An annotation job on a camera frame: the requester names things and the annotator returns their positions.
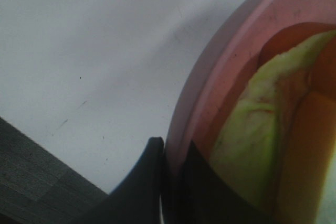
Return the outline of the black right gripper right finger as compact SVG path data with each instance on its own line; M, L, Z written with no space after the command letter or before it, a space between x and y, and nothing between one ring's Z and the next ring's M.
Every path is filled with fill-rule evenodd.
M178 203L178 223L276 223L229 188L194 143L183 164Z

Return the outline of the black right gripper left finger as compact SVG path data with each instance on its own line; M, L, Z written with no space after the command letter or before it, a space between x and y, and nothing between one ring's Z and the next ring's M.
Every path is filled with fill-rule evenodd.
M151 137L127 177L76 223L160 223L164 141Z

